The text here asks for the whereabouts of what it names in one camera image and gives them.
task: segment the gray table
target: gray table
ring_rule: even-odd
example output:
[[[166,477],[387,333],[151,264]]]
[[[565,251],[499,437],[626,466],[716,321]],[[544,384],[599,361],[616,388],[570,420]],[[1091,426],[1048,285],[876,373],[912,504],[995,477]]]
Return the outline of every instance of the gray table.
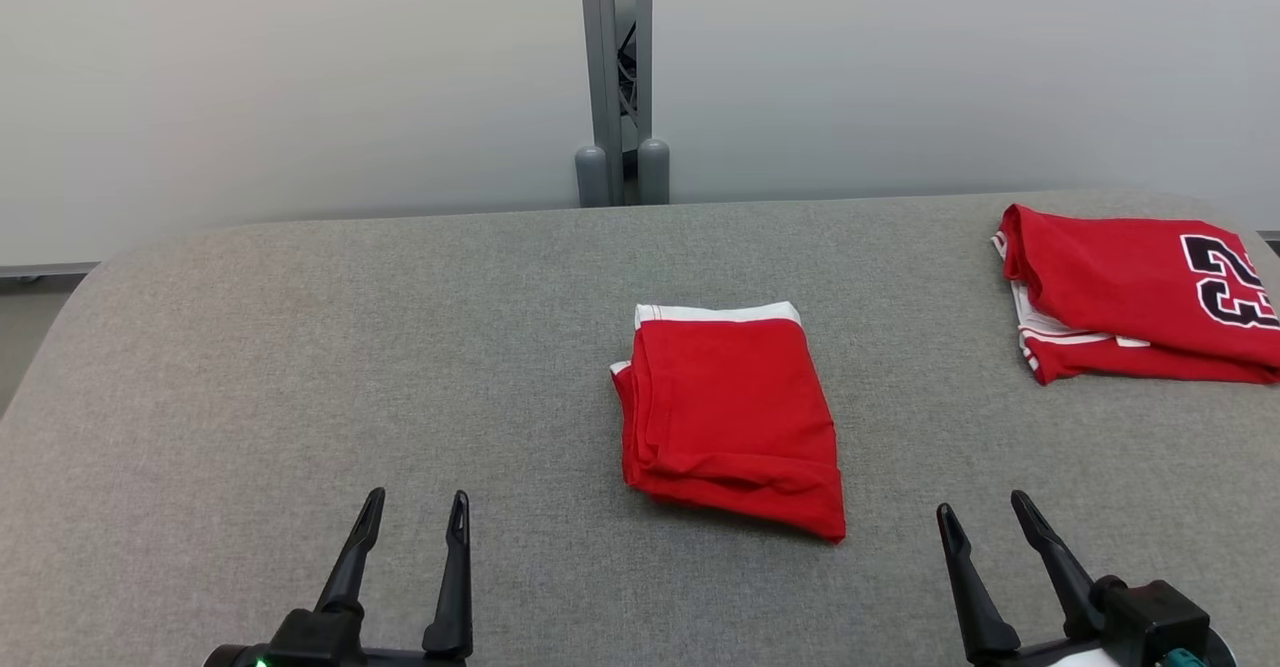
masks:
[[[987,242],[1015,198],[1226,224],[1073,192],[303,221],[124,253],[0,422],[4,663],[175,667],[269,639],[375,485],[367,645],[420,640],[462,488],[477,666],[960,664],[942,501],[1024,641],[1061,623],[1007,506],[1023,488],[1094,576],[1166,579],[1243,664],[1275,662],[1280,392],[1038,387]],[[836,417],[840,547],[620,474],[607,366],[634,305],[780,300]]]

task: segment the folded red shorts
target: folded red shorts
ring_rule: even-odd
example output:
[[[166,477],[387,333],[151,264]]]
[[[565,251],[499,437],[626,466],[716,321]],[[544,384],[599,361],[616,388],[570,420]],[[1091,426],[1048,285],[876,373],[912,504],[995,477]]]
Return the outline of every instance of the folded red shorts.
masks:
[[[791,303],[640,303],[632,357],[611,371],[628,485],[845,539],[835,422]]]
[[[993,242],[1041,384],[1087,371],[1280,382],[1280,319],[1230,230],[1012,205]]]

